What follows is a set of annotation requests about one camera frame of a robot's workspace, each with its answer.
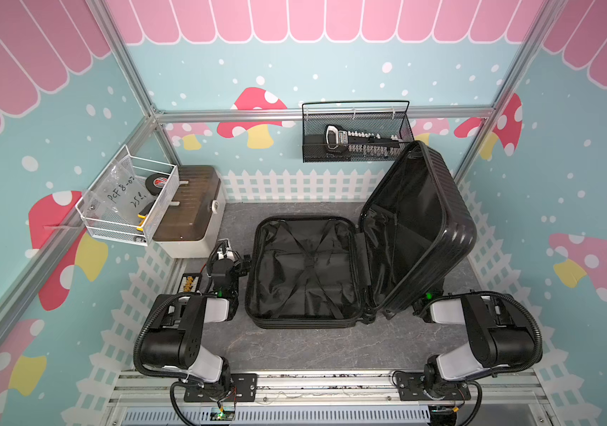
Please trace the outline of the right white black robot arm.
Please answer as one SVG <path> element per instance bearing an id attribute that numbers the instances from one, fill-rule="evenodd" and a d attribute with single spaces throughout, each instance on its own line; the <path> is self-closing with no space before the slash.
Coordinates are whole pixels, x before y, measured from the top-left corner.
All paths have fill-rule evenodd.
<path id="1" fill-rule="evenodd" d="M 542 332 L 536 319 L 508 294 L 477 291 L 430 299 L 416 310 L 427 323 L 461 325 L 467 339 L 425 364 L 420 386 L 442 399 L 488 376 L 523 372 L 542 360 Z"/>

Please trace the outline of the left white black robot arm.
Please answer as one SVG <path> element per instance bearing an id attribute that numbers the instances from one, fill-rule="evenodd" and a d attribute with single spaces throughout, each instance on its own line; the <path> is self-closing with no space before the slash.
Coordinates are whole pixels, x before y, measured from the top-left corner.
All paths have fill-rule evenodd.
<path id="1" fill-rule="evenodd" d="M 133 348 L 136 371 L 176 379 L 219 401 L 232 392 L 229 361 L 202 346 L 204 326 L 231 321 L 239 307 L 239 278 L 249 258 L 227 239 L 209 253 L 198 273 L 181 276 L 173 293 L 154 300 Z"/>

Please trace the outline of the black hard-shell suitcase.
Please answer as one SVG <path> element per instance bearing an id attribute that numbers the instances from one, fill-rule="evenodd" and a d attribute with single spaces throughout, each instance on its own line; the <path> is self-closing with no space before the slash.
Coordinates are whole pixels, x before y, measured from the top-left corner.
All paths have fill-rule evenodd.
<path id="1" fill-rule="evenodd" d="M 409 144 L 357 221 L 264 219 L 255 230 L 245 309 L 271 329 L 351 328 L 392 318 L 440 286 L 476 227 L 441 154 Z"/>

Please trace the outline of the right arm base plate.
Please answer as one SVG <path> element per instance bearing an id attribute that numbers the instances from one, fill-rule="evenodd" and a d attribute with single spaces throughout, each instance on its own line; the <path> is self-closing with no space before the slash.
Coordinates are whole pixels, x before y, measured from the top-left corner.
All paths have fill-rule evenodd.
<path id="1" fill-rule="evenodd" d="M 448 382 L 423 372 L 396 370 L 392 373 L 391 381 L 401 401 L 462 402 L 471 399 L 471 393 L 463 382 Z"/>

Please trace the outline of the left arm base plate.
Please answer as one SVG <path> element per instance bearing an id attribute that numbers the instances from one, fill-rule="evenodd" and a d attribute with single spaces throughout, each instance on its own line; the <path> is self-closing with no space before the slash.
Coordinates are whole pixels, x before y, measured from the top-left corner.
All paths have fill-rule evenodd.
<path id="1" fill-rule="evenodd" d="M 255 402 L 258 385 L 258 374 L 232 373 L 232 391 L 225 399 L 227 402 Z M 200 388 L 193 384 L 184 391 L 183 401 L 186 403 L 216 403 L 207 393 L 208 388 Z"/>

